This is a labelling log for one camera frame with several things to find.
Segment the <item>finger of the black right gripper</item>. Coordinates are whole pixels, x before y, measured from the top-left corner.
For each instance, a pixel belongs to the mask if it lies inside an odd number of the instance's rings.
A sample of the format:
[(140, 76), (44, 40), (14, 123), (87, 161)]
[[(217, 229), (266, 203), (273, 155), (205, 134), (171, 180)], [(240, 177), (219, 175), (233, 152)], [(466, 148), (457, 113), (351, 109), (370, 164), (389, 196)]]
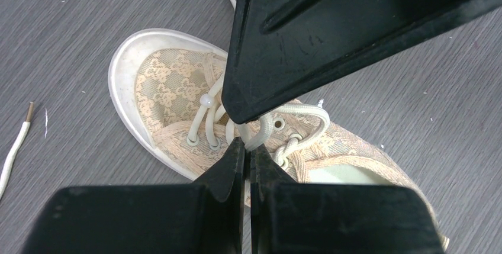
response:
[(470, 22), (501, 0), (237, 0), (222, 100), (237, 124)]

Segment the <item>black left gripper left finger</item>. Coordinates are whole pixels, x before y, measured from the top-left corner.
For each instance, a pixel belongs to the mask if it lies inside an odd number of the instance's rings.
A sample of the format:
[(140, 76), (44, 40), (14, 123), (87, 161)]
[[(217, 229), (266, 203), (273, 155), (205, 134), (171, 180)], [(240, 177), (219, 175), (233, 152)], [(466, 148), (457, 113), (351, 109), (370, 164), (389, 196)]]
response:
[(241, 253), (245, 148), (190, 184), (62, 188), (23, 253)]

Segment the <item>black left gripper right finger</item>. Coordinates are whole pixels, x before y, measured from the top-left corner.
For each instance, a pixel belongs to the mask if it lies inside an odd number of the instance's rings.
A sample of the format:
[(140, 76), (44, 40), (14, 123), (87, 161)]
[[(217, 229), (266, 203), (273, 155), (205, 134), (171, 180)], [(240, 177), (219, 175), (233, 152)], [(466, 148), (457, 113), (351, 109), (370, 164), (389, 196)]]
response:
[(300, 184), (265, 146), (249, 153), (253, 253), (443, 253), (416, 192)]

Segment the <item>beige lace sneaker with laces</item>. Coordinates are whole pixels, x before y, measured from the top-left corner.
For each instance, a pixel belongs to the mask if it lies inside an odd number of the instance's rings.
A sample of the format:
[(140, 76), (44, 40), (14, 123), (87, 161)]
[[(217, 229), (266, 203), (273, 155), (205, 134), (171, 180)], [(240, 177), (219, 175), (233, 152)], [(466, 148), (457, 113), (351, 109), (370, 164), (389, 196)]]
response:
[(153, 28), (128, 37), (114, 53), (108, 86), (129, 132), (156, 159), (190, 183), (241, 139), (244, 207), (250, 208), (249, 153), (265, 146), (273, 162), (300, 184), (405, 187), (434, 211), (417, 185), (377, 147), (330, 120), (321, 106), (292, 100), (247, 124), (237, 124), (222, 100), (228, 53), (200, 38)]

